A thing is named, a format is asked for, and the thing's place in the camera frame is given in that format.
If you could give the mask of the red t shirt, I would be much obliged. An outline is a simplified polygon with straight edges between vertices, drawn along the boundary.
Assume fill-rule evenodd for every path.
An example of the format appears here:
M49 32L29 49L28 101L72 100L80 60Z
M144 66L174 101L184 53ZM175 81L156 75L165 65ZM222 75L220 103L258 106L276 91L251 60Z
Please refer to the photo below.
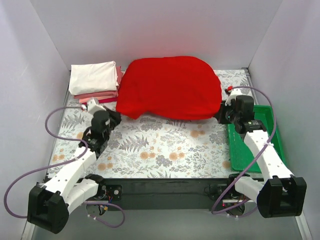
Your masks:
M218 113L222 87L205 61L194 56L132 61L119 88L116 111L137 119L152 113L174 120L204 120Z

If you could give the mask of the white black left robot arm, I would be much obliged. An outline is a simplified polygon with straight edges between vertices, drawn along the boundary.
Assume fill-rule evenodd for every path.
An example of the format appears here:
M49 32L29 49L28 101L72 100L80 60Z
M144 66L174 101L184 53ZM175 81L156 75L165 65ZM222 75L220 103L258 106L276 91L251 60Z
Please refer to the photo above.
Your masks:
M87 199L101 200L106 187L103 177L93 176L79 180L106 149L112 130L121 122L121 115L110 109L93 114L91 126L83 134L83 141L76 149L73 162L63 166L43 186L35 186L29 192L27 221L54 234L68 222L70 214Z

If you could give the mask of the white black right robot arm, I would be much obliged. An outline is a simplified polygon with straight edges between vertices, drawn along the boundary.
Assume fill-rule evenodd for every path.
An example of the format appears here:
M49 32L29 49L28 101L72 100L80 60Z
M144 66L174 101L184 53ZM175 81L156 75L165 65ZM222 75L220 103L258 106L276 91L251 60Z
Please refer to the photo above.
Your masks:
M244 144L254 156L263 175L259 182L246 175L244 169L221 193L211 208L212 214L220 214L215 208L227 194L232 199L241 195L256 203L264 218L297 217L302 214L307 190L303 177L296 177L284 165L271 143L272 136L261 120L255 119L254 99L249 95L230 94L221 102L216 116L220 124L232 124Z

